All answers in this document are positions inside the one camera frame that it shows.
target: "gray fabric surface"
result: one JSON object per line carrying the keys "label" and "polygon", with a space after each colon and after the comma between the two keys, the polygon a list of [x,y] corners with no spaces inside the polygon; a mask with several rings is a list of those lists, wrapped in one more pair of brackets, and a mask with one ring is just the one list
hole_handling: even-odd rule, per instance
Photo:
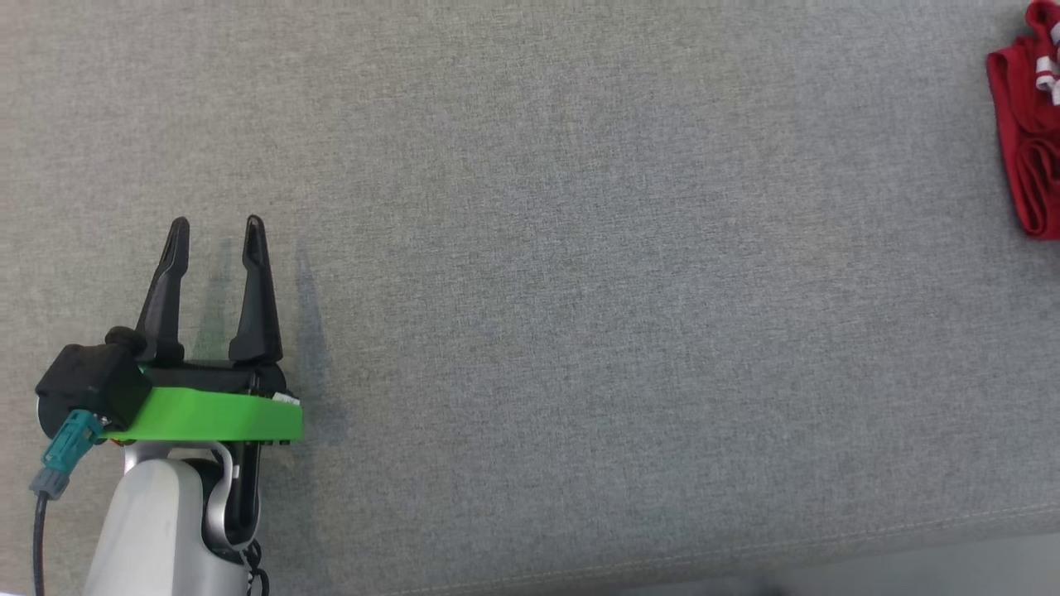
{"label": "gray fabric surface", "polygon": [[[30,590],[32,388],[135,322],[192,222],[224,356],[268,227],[306,440],[275,594],[608,585],[1060,529],[1060,244],[984,56],[1022,6],[7,5],[0,589]],[[49,511],[84,580],[114,446]]]}
{"label": "gray fabric surface", "polygon": [[766,577],[616,591],[617,596],[1056,596],[1060,534],[917,548]]}

